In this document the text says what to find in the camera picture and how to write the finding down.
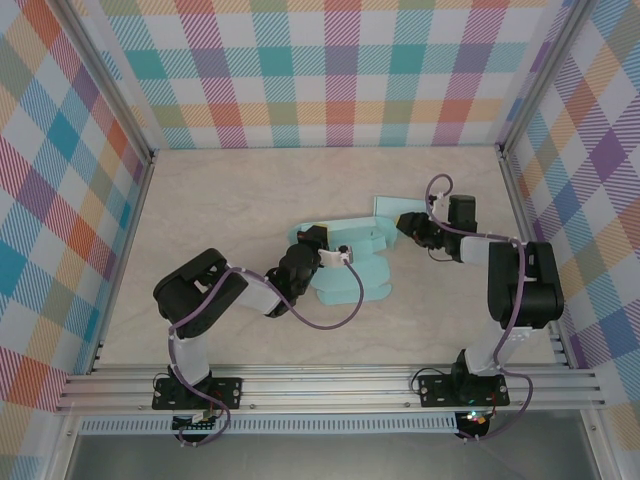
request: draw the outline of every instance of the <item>enclosure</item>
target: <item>enclosure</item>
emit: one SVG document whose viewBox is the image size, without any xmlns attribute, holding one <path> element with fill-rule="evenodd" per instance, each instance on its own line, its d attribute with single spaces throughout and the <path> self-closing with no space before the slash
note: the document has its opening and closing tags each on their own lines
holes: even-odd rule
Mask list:
<svg viewBox="0 0 640 480">
<path fill-rule="evenodd" d="M 0 18 L 1 478 L 638 477 L 637 1 L 6 0 Z M 422 406 L 411 379 L 495 323 L 487 268 L 395 229 L 440 173 L 479 232 L 549 242 L 564 294 L 507 364 L 532 396 L 507 376 L 491 431 L 518 423 L 467 447 L 475 407 Z M 354 252 L 349 324 L 232 305 L 207 331 L 238 409 L 180 449 L 174 414 L 197 409 L 151 408 L 175 364 L 158 282 L 208 248 L 267 274 L 299 225 L 331 245 L 372 218 L 393 233 L 375 268 Z M 296 310 L 347 317 L 355 298 L 314 278 Z"/>
</svg>

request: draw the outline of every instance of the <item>metal bar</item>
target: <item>metal bar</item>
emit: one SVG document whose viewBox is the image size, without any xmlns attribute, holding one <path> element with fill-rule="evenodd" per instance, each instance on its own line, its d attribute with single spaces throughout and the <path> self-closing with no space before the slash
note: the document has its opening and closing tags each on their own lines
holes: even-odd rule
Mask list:
<svg viewBox="0 0 640 480">
<path fill-rule="evenodd" d="M 140 184 L 140 193 L 138 194 L 136 206 L 133 209 L 131 225 L 129 225 L 127 237 L 125 238 L 124 245 L 122 247 L 122 253 L 120 254 L 120 258 L 118 259 L 118 264 L 116 265 L 113 284 L 111 286 L 111 291 L 109 292 L 109 298 L 107 299 L 107 303 L 105 305 L 104 315 L 102 317 L 102 320 L 100 321 L 98 335 L 96 335 L 95 339 L 93 339 L 92 341 L 93 344 L 91 351 L 93 352 L 93 354 L 87 359 L 87 364 L 84 367 L 85 372 L 90 372 L 92 370 L 93 363 L 95 362 L 96 357 L 98 356 L 98 352 L 102 348 L 102 344 L 107 336 L 109 322 L 111 321 L 111 315 L 113 315 L 113 310 L 116 306 L 118 292 L 120 292 L 120 286 L 122 285 L 125 268 L 127 265 L 127 261 L 129 260 L 131 248 L 133 246 L 133 239 L 135 238 L 136 231 L 138 230 L 138 223 L 140 222 L 142 208 L 144 207 L 144 202 L 147 198 L 147 193 L 149 191 L 149 185 L 151 184 L 151 177 L 153 176 L 154 169 L 155 165 L 153 163 L 147 164 L 144 167 L 142 183 Z"/>
<path fill-rule="evenodd" d="M 502 173 L 502 178 L 507 188 L 511 208 L 513 209 L 513 216 L 516 219 L 520 238 L 526 242 L 533 241 L 536 239 L 536 236 L 533 231 L 532 222 L 527 217 L 527 212 L 524 208 L 524 199 L 522 198 L 522 192 L 520 192 L 518 188 L 518 180 L 515 178 L 511 164 L 505 158 L 499 145 L 496 145 L 496 155 L 498 157 L 500 172 Z"/>
<path fill-rule="evenodd" d="M 401 413 L 452 412 L 461 407 L 423 409 L 409 390 L 419 366 L 217 366 L 216 375 L 244 379 L 240 413 Z M 165 367 L 144 370 L 99 369 L 99 374 L 70 377 L 59 403 L 66 415 L 162 414 L 151 410 L 153 376 Z M 512 367 L 534 383 L 532 410 L 596 409 L 604 397 L 590 370 Z M 511 405 L 518 410 L 528 388 L 507 377 Z"/>
<path fill-rule="evenodd" d="M 148 132 L 151 136 L 150 140 L 155 140 L 156 142 L 154 147 L 168 149 L 169 144 L 164 136 L 162 127 L 160 127 L 158 119 L 154 115 L 151 105 L 149 105 L 149 101 L 142 91 L 142 87 L 140 86 L 133 68 L 122 49 L 122 45 L 118 41 L 113 28 L 111 28 L 111 23 L 100 4 L 100 0 L 84 0 L 84 6 L 87 9 L 87 12 L 89 12 L 89 16 L 93 20 L 98 33 L 102 37 L 102 41 L 109 50 L 113 61 L 118 66 L 125 85 L 129 89 L 134 102 L 140 109 L 140 113 L 147 123 Z"/>
<path fill-rule="evenodd" d="M 567 15 L 558 39 L 551 46 L 547 61 L 542 66 L 529 95 L 524 99 L 514 119 L 511 130 L 507 134 L 504 142 L 504 150 L 507 153 L 513 149 L 526 130 L 549 85 L 555 80 L 560 67 L 567 58 L 573 42 L 597 3 L 597 0 L 578 0 Z"/>
<path fill-rule="evenodd" d="M 82 63 L 87 68 L 93 80 L 107 103 L 113 110 L 124 132 L 129 137 L 131 145 L 136 153 L 151 163 L 151 147 L 147 144 L 138 122 L 131 113 L 127 102 L 122 98 L 120 89 L 109 73 L 109 69 L 87 34 L 82 20 L 75 9 L 69 5 L 68 0 L 47 0 L 49 8 L 54 13 L 63 30 L 76 47 Z"/>
<path fill-rule="evenodd" d="M 607 435 L 603 412 L 595 410 L 583 410 L 582 421 L 585 432 L 591 444 L 591 451 L 600 472 L 600 476 L 606 480 L 622 480 L 623 476 L 616 462 L 611 441 Z"/>
<path fill-rule="evenodd" d="M 489 134 L 486 137 L 487 144 L 491 145 L 498 140 L 500 131 L 507 121 L 509 112 L 518 98 L 518 93 L 522 89 L 522 85 L 529 74 L 529 70 L 540 52 L 540 48 L 545 41 L 547 32 L 551 30 L 551 27 L 558 16 L 562 3 L 563 0 L 548 0 L 546 2 L 542 15 L 540 15 L 540 19 L 535 26 L 534 34 L 529 39 L 527 48 L 522 56 L 520 67 L 518 67 L 518 70 L 511 77 L 509 86 L 504 92 L 500 112 L 493 121 Z"/>
<path fill-rule="evenodd" d="M 81 417 L 70 416 L 64 419 L 53 454 L 43 469 L 44 480 L 58 480 L 67 476 L 81 423 Z"/>
</svg>

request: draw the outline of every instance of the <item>light blue plastic part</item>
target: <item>light blue plastic part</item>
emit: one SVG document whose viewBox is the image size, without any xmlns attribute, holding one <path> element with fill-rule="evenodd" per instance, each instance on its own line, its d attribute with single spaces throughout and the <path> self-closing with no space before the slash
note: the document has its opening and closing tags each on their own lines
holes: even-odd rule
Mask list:
<svg viewBox="0 0 640 480">
<path fill-rule="evenodd" d="M 393 220 L 384 217 L 362 217 L 343 220 L 301 223 L 289 231 L 289 243 L 297 243 L 299 230 L 306 232 L 313 225 L 325 225 L 329 229 L 329 248 L 335 250 L 340 245 L 351 245 L 354 253 L 373 253 L 393 248 L 398 230 Z"/>
<path fill-rule="evenodd" d="M 391 221 L 394 222 L 394 228 L 395 222 L 403 213 L 426 211 L 427 207 L 424 204 L 424 199 L 416 200 L 413 198 L 380 196 L 373 199 L 373 214 L 378 217 L 391 219 Z"/>
<path fill-rule="evenodd" d="M 391 270 L 389 262 L 379 255 L 368 255 L 364 259 L 353 259 L 351 265 L 365 287 L 378 287 L 389 281 Z M 323 292 L 344 292 L 355 290 L 359 292 L 358 282 L 347 267 L 320 268 L 313 276 L 311 285 Z"/>
<path fill-rule="evenodd" d="M 324 225 L 329 231 L 329 248 L 350 245 L 353 250 L 352 267 L 362 280 L 365 301 L 381 300 L 391 293 L 391 269 L 386 258 L 375 252 L 393 247 L 398 231 L 393 220 L 385 217 L 363 217 L 303 223 L 288 235 L 289 243 L 297 242 L 297 232 L 313 225 Z M 325 305 L 356 303 L 360 296 L 358 283 L 347 267 L 321 268 L 311 280 L 318 298 Z"/>
<path fill-rule="evenodd" d="M 391 293 L 391 285 L 385 284 L 379 287 L 366 287 L 364 289 L 364 301 L 382 300 Z M 345 303 L 358 303 L 360 290 L 348 290 L 343 292 L 323 292 L 317 290 L 318 298 L 325 305 L 342 305 Z"/>
</svg>

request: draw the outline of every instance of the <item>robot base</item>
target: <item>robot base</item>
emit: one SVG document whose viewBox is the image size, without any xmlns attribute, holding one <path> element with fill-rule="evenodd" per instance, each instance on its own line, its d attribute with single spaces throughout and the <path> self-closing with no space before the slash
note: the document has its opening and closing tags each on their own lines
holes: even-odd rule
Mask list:
<svg viewBox="0 0 640 480">
<path fill-rule="evenodd" d="M 205 399 L 187 390 L 176 378 L 171 367 L 169 377 L 158 378 L 154 384 L 153 410 L 210 410 L 211 405 Z M 209 376 L 194 385 L 196 390 L 220 400 L 229 410 L 240 408 L 242 397 L 241 378 L 214 378 Z"/>
<path fill-rule="evenodd" d="M 418 392 L 423 407 L 504 407 L 510 403 L 504 376 L 469 373 L 464 350 L 452 365 L 451 374 L 419 376 Z"/>
</svg>

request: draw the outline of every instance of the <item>checkered backdrop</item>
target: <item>checkered backdrop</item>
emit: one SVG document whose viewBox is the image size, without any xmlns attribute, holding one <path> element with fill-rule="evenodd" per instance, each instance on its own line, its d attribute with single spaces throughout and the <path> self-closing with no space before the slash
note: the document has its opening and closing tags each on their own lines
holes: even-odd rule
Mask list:
<svg viewBox="0 0 640 480">
<path fill-rule="evenodd" d="M 0 5 L 0 478 L 41 435 L 104 311 L 143 170 L 44 0 Z"/>
<path fill-rule="evenodd" d="M 608 396 L 640 478 L 640 0 L 601 1 L 546 92 L 514 167 L 553 244 L 580 366 Z"/>
<path fill-rule="evenodd" d="M 551 53 L 551 47 L 555 43 L 558 38 L 558 35 L 562 31 L 562 27 L 564 26 L 565 21 L 567 20 L 567 16 L 571 12 L 571 8 L 576 3 L 576 0 L 563 0 L 562 6 L 558 13 L 556 14 L 556 18 L 553 20 L 553 24 L 551 28 L 547 32 L 547 35 L 544 38 L 544 42 L 542 42 L 542 46 L 540 50 L 538 50 L 538 54 L 536 55 L 535 60 L 531 64 L 529 71 L 525 77 L 520 90 L 518 91 L 518 96 L 516 97 L 511 109 L 509 110 L 509 115 L 507 115 L 507 119 L 502 125 L 502 129 L 500 130 L 500 134 L 497 138 L 497 143 L 504 143 L 507 138 L 507 134 L 511 130 L 511 126 L 513 125 L 513 121 L 516 118 L 516 115 L 520 111 L 520 107 L 522 106 L 522 102 L 527 98 L 531 88 L 533 87 L 542 66 L 546 63 L 549 54 Z"/>
<path fill-rule="evenodd" d="M 239 148 L 493 144 L 560 0 L 74 3 L 152 144 Z"/>
</svg>

